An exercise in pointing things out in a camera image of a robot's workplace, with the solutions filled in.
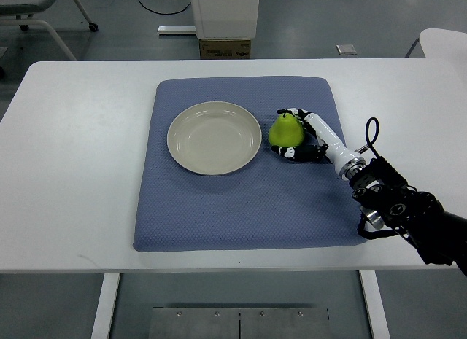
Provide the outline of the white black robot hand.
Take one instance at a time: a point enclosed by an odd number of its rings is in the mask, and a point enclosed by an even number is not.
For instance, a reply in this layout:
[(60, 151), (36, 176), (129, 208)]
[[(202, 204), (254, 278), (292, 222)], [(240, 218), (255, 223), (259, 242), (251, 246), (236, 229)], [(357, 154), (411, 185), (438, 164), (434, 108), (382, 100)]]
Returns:
[(303, 109), (280, 109), (297, 118), (305, 130), (303, 143), (296, 147), (271, 146), (271, 150), (287, 160), (307, 163), (327, 158), (343, 179), (351, 179), (366, 166), (361, 153), (348, 149), (330, 126), (317, 114)]

